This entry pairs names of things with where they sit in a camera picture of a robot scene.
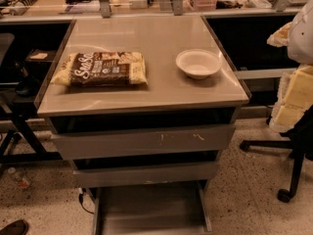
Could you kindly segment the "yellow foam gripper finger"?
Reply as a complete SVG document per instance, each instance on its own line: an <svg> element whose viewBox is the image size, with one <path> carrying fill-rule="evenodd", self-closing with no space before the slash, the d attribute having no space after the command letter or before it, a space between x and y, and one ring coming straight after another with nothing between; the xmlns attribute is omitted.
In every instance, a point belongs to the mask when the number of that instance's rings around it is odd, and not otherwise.
<svg viewBox="0 0 313 235"><path fill-rule="evenodd" d="M287 132L313 105L313 67L300 65L292 73L285 72L277 96L269 126L277 132Z"/></svg>

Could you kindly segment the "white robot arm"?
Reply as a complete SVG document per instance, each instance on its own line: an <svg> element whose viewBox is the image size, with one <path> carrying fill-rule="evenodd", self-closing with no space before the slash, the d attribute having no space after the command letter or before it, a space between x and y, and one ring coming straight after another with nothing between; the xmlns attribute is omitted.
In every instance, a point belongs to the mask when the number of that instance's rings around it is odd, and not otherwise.
<svg viewBox="0 0 313 235"><path fill-rule="evenodd" d="M282 75L269 123L273 130L287 132L313 105L313 0L308 0L290 23L271 34L267 43L286 46L288 57L299 63L295 71Z"/></svg>

